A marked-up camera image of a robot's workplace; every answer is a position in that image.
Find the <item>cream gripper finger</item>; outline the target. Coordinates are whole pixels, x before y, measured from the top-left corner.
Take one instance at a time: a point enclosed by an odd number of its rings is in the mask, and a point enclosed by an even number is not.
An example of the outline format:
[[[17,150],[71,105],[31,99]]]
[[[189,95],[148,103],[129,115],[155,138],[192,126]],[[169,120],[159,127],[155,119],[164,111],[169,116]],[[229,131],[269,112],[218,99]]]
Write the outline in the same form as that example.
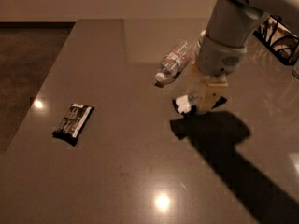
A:
[[[187,101],[190,106],[196,106],[199,99],[199,93],[193,92],[187,95]]]
[[[196,105],[197,113],[205,114],[210,111],[216,103],[216,100],[199,100]]]

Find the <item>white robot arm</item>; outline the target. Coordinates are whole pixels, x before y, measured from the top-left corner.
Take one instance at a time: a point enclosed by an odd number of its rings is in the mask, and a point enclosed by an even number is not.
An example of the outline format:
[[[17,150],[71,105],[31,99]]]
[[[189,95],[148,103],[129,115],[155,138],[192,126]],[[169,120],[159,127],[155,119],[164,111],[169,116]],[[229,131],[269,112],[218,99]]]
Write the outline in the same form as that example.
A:
[[[248,38],[269,15],[280,16],[298,32],[299,0],[217,0],[203,38],[195,52],[193,81],[188,100],[201,113],[210,110],[227,87],[246,55]]]

